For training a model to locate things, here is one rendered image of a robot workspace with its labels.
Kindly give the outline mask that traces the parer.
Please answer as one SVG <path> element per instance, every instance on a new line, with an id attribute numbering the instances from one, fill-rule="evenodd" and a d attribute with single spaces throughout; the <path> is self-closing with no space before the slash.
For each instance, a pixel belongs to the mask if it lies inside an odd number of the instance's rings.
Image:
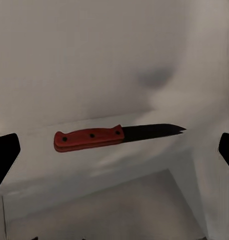
<path id="1" fill-rule="evenodd" d="M 186 129 L 173 124 L 150 124 L 126 127 L 121 127 L 119 124 L 113 128 L 88 128 L 67 134 L 58 131 L 54 137 L 54 144 L 59 149 L 69 149 L 184 130 Z"/>

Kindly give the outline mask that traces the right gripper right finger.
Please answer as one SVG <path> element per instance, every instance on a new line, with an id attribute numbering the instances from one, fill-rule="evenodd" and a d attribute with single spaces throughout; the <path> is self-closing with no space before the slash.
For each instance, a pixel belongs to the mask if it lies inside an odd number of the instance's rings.
<path id="1" fill-rule="evenodd" d="M 229 165 L 229 133 L 222 134 L 218 150 Z"/>

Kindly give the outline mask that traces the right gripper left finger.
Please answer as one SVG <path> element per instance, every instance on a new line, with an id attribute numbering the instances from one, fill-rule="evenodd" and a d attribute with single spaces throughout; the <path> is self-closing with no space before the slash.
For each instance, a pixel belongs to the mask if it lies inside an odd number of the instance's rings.
<path id="1" fill-rule="evenodd" d="M 16 133 L 0 136 L 0 184 L 21 152 Z"/>

